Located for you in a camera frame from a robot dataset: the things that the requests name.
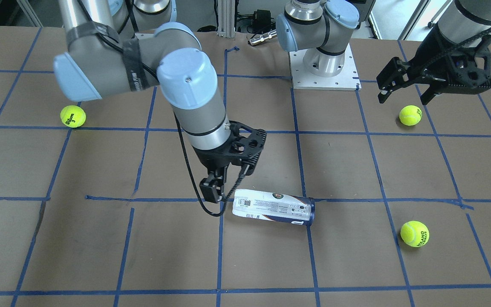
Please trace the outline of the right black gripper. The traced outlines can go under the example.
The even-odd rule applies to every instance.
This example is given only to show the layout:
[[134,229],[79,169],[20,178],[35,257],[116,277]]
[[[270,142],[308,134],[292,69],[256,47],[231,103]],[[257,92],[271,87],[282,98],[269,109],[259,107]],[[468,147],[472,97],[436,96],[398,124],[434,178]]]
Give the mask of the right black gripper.
[[207,168],[207,177],[199,183],[204,200],[225,201],[225,183],[229,165],[247,166],[245,175],[252,175],[267,139],[265,130],[256,130],[237,121],[226,121],[213,133],[199,136],[194,150]]

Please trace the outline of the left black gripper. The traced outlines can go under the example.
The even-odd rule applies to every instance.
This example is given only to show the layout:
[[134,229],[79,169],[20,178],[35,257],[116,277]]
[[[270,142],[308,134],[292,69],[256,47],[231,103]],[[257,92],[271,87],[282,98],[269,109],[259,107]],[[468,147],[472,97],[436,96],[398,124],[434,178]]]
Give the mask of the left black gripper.
[[452,46],[442,36],[428,36],[420,44],[412,64],[393,57],[376,76],[380,104],[396,90],[421,83],[429,85],[421,94],[427,105],[441,93],[477,95],[491,89],[491,36],[481,38],[473,47],[460,47],[427,65],[437,54]]

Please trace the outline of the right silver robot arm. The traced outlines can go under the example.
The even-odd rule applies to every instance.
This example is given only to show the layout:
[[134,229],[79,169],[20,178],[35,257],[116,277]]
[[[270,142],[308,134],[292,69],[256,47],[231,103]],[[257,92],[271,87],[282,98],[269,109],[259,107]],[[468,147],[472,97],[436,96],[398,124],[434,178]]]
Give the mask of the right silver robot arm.
[[266,133],[228,119],[218,77],[193,31],[175,20],[169,0],[60,0],[67,51],[55,56],[56,80],[71,101],[91,101],[158,86],[207,177],[211,203],[226,200],[228,165],[254,171]]

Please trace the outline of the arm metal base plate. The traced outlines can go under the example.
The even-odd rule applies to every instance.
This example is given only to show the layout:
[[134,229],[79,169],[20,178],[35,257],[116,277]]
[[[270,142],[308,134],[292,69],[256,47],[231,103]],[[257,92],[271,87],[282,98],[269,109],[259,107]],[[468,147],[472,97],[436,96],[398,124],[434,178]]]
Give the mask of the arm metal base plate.
[[332,56],[318,49],[289,52],[290,71],[294,89],[343,90],[361,89],[351,46],[343,54]]

